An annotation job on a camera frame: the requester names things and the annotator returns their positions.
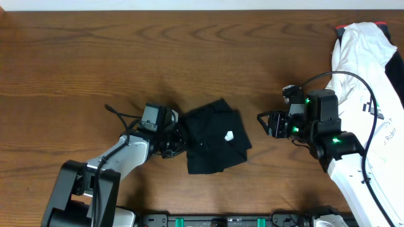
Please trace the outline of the black t-shirt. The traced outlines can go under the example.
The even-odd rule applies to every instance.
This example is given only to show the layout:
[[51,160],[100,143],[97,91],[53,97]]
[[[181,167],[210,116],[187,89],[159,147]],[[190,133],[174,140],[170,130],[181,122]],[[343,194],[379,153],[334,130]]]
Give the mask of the black t-shirt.
[[190,175],[214,174],[247,161],[252,148],[239,111],[219,99],[181,118]]

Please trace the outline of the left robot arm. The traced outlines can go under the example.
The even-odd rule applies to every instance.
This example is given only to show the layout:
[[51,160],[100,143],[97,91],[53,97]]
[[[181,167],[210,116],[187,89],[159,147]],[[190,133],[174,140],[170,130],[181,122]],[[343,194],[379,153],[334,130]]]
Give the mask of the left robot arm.
[[62,165],[41,225],[136,226],[136,213],[117,205],[121,181],[151,155],[172,158],[185,146],[180,124],[152,131],[134,121],[104,154]]

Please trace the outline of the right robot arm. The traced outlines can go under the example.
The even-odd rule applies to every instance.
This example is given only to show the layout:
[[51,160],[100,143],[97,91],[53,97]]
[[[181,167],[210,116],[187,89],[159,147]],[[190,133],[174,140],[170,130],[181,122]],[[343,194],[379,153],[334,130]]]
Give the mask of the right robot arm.
[[403,107],[390,90],[285,88],[286,110],[259,113],[267,135],[307,148],[360,226],[403,225]]

